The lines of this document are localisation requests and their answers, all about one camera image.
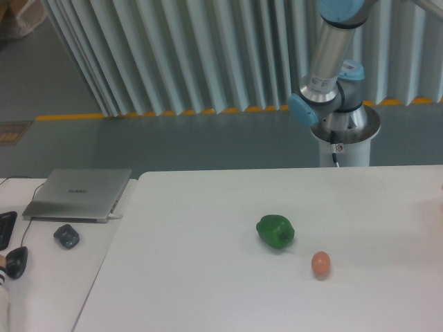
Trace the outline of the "person's hand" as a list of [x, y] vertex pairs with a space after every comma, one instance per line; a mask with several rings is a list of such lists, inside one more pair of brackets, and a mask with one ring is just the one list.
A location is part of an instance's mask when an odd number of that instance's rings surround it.
[[6, 264], [6, 258], [3, 255], [0, 255], [0, 268], [5, 270]]

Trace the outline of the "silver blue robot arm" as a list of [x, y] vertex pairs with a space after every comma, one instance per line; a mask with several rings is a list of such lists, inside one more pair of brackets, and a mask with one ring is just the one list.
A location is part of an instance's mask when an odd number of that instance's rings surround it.
[[307, 127], [386, 98], [442, 99], [441, 1], [318, 1], [307, 74], [288, 100]]

